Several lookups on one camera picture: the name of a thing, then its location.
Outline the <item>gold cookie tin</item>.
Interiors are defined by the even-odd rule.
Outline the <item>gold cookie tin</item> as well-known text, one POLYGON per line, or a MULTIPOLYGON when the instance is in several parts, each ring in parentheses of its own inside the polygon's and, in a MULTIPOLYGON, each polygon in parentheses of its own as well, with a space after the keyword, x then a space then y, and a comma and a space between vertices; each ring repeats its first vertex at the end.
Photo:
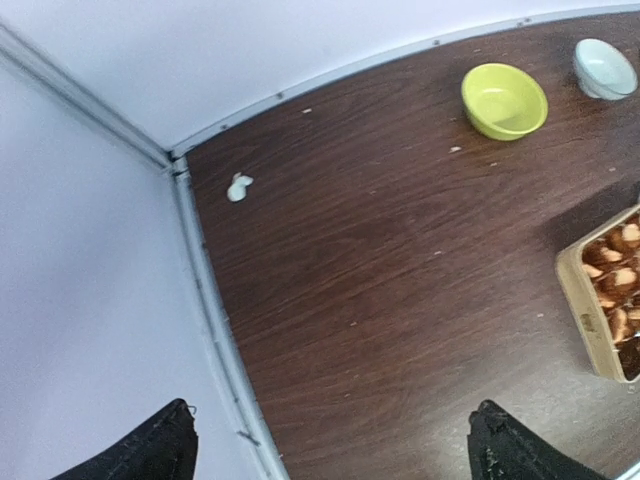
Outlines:
POLYGON ((556 274, 597 375, 639 380, 639 206, 583 236, 556 274))

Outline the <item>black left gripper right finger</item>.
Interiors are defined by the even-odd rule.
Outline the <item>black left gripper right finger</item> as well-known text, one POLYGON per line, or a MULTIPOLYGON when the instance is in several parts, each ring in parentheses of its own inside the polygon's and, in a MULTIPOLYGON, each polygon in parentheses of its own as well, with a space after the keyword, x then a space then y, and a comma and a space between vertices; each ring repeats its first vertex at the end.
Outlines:
POLYGON ((492 400, 469 416, 471 478, 599 480, 602 474, 564 455, 492 400))

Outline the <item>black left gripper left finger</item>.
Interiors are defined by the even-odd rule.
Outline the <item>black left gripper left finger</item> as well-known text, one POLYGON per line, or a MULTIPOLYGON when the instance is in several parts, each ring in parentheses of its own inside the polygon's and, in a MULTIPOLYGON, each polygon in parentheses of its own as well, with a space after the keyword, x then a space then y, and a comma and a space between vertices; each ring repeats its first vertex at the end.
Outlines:
POLYGON ((192 480, 198 453, 194 417, 174 399, 115 444, 55 480, 192 480))

